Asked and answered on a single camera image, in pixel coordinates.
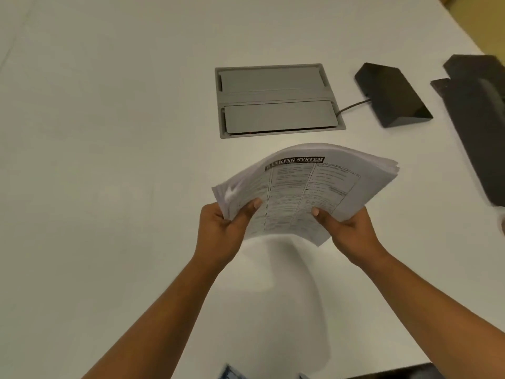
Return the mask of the person's left hand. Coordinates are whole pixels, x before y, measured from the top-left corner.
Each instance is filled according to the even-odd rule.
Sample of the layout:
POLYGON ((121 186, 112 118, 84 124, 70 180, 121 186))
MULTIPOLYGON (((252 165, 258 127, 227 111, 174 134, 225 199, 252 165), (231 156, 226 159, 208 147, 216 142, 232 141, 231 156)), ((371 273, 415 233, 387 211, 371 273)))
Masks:
POLYGON ((198 239, 190 261, 192 268, 198 270, 200 274, 217 275, 237 255, 247 228, 234 229, 231 225, 232 220, 224 218, 218 203, 202 208, 198 239))

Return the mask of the person's right hand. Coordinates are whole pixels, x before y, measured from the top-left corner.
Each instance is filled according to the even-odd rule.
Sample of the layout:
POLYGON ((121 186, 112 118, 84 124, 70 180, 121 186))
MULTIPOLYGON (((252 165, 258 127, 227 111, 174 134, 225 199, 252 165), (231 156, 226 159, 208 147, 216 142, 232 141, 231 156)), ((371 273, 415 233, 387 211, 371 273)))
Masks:
POLYGON ((375 269, 390 257, 375 233, 368 210, 363 207, 339 230, 326 230, 334 245, 349 261, 364 271, 375 269))

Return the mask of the stack of printed paper sheets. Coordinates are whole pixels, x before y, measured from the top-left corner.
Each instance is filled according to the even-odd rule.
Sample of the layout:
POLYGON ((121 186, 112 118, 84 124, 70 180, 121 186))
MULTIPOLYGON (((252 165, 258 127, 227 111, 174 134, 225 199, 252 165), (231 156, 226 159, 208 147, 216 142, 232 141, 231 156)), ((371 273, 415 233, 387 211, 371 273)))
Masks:
POLYGON ((312 216, 312 208, 323 209, 338 221, 348 220, 399 171, 391 159, 334 144, 305 143, 271 154, 212 191, 228 220, 251 200, 262 200, 245 240, 296 235, 318 247, 330 236, 312 216))

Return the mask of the person's left forearm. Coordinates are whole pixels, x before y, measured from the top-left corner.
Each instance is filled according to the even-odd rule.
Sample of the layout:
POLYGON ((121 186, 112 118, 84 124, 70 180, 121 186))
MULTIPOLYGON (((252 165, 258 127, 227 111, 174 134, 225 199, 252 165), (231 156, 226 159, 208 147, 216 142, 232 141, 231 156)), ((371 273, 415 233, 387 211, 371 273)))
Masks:
POLYGON ((171 379, 223 268, 194 256, 82 379, 171 379))

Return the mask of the person's right forearm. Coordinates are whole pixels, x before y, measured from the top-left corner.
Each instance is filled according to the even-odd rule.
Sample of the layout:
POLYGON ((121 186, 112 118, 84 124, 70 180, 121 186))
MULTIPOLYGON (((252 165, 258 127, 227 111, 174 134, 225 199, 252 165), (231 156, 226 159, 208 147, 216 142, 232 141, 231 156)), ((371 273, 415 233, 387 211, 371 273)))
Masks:
POLYGON ((379 251, 359 267, 445 379, 505 379, 505 332, 379 251))

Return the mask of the black wedge-shaped device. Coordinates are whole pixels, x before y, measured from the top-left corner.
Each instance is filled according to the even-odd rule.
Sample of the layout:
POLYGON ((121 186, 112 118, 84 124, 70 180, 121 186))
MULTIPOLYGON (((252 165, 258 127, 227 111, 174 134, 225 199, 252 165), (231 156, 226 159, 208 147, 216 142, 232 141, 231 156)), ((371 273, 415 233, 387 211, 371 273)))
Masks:
POLYGON ((399 68, 364 63, 355 74, 362 94, 383 128, 406 126, 433 119, 420 96, 399 68))

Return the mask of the large black paper punch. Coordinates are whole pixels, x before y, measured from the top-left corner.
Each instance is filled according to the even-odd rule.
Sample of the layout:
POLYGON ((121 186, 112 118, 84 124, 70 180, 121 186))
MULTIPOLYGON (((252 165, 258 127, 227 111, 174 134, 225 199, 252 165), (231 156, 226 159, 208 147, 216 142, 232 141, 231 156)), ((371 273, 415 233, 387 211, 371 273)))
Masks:
POLYGON ((493 55, 454 54, 448 78, 431 82, 458 133, 482 189, 505 208, 505 65, 493 55))

